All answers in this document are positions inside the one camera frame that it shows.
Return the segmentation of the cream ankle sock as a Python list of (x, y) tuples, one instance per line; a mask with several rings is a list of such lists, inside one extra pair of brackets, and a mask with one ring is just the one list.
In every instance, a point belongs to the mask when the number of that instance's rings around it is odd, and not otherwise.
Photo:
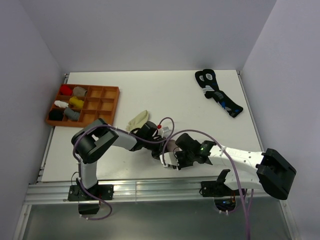
[(127, 132), (131, 132), (134, 129), (141, 128), (149, 120), (149, 112), (144, 110), (130, 120), (125, 128)]

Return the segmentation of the mauve sock with red stripe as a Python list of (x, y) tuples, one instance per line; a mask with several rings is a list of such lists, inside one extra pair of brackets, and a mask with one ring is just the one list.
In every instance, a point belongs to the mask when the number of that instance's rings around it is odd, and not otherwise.
[(167, 152), (173, 152), (175, 150), (175, 148), (177, 148), (178, 146), (176, 145), (175, 143), (175, 140), (169, 140), (167, 142), (167, 145), (166, 145), (166, 151)]

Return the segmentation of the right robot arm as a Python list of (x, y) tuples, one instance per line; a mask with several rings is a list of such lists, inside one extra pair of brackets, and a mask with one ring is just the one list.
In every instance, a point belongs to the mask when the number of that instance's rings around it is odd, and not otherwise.
[(191, 167), (195, 162), (222, 167), (216, 189), (222, 195), (232, 190), (264, 190), (271, 197), (287, 200), (296, 169), (275, 149), (252, 152), (219, 146), (215, 141), (199, 143), (187, 133), (175, 141), (178, 168)]

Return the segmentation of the black patterned sock front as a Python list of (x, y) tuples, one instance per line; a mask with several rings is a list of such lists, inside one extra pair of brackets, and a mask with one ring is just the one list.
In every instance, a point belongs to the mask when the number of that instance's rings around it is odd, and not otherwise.
[(237, 117), (244, 110), (219, 88), (214, 70), (204, 69), (202, 76), (205, 83), (204, 96), (207, 99), (214, 99), (232, 118)]

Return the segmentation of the orange compartment tray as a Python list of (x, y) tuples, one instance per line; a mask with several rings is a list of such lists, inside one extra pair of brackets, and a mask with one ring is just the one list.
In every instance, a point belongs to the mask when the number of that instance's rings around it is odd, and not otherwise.
[(62, 84), (69, 86), (72, 90), (75, 87), (82, 87), (87, 90), (86, 96), (76, 96), (78, 99), (84, 101), (83, 108), (75, 108), (70, 103), (70, 98), (74, 97), (61, 95), (60, 88), (56, 97), (51, 105), (50, 111), (53, 109), (58, 109), (64, 113), (65, 108), (59, 108), (54, 105), (56, 100), (67, 102), (68, 108), (79, 112), (80, 116), (78, 121), (72, 121), (67, 118), (64, 114), (64, 118), (62, 121), (51, 121), (48, 119), (48, 115), (45, 119), (46, 123), (51, 126), (59, 126), (59, 127), (77, 127), (83, 128), (98, 118), (104, 119), (108, 124), (113, 124), (117, 104), (120, 96), (120, 89), (117, 86), (103, 86), (103, 85), (81, 85), (81, 84)]

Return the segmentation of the black patterned sock back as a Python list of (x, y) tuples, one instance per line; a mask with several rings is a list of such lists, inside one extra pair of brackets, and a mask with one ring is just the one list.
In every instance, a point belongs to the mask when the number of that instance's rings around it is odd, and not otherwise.
[(207, 85), (207, 82), (204, 79), (203, 72), (202, 71), (197, 71), (197, 72), (195, 72), (194, 76), (195, 76), (195, 79), (196, 79), (196, 82), (198, 83), (198, 85), (202, 89), (205, 89), (206, 85)]

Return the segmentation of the yellow rolled sock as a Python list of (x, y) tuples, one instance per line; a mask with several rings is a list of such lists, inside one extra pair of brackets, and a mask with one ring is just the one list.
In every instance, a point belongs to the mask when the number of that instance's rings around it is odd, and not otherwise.
[(84, 106), (84, 101), (77, 98), (76, 96), (73, 96), (69, 99), (69, 103), (75, 107), (75, 108), (78, 108), (78, 109), (82, 109), (83, 106)]

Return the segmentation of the grey rolled sock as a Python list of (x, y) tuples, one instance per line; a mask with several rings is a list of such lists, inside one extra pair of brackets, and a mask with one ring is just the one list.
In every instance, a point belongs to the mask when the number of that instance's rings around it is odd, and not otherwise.
[(71, 108), (67, 107), (64, 110), (64, 114), (66, 117), (71, 121), (78, 121), (80, 117), (80, 113), (77, 111), (72, 110)]

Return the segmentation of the taupe rolled sock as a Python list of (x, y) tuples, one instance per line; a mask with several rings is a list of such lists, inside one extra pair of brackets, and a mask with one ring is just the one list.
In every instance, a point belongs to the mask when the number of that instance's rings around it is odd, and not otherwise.
[(87, 89), (80, 86), (76, 86), (72, 91), (72, 95), (75, 97), (85, 97), (87, 95), (87, 92)]

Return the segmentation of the black rolled sock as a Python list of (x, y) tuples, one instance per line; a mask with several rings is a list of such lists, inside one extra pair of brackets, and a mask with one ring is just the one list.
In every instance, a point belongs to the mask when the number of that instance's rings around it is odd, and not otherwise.
[(59, 110), (59, 109), (52, 109), (49, 113), (48, 113), (48, 119), (50, 121), (62, 121), (64, 118), (64, 113)]

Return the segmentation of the red rolled sock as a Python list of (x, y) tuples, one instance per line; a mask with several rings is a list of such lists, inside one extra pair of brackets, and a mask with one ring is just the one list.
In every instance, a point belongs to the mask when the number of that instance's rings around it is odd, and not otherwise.
[(59, 92), (63, 96), (71, 96), (73, 94), (73, 90), (68, 85), (62, 85)]

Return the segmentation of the white rolled sock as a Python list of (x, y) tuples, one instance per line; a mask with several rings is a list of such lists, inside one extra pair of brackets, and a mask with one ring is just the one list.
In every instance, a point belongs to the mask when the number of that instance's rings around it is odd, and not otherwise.
[(65, 101), (61, 101), (61, 100), (55, 100), (54, 101), (54, 105), (58, 108), (68, 108), (69, 107), (69, 104)]

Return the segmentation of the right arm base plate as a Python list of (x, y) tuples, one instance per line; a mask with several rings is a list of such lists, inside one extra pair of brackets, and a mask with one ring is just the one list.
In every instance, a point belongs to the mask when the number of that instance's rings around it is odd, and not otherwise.
[(238, 189), (232, 190), (221, 182), (202, 181), (200, 185), (201, 187), (199, 190), (199, 194), (203, 197), (222, 198), (222, 197), (232, 197), (232, 196), (240, 195), (240, 192)]

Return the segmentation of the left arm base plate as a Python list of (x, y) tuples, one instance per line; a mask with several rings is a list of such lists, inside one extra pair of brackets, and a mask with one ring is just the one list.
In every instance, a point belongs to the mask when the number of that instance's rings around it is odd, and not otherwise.
[(86, 191), (90, 194), (87, 194), (81, 186), (72, 185), (69, 188), (67, 200), (69, 202), (93, 201), (95, 198), (92, 195), (102, 200), (112, 200), (114, 186), (112, 184), (96, 184)]

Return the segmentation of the aluminium front rail frame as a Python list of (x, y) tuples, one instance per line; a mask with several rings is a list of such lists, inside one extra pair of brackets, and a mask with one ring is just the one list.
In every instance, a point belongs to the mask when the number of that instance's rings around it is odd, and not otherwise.
[[(159, 202), (203, 200), (199, 193), (201, 182), (214, 177), (154, 178), (145, 180), (109, 180), (102, 185), (113, 185), (113, 196), (107, 202)], [(69, 204), (70, 181), (38, 182), (27, 188), (24, 205)]]

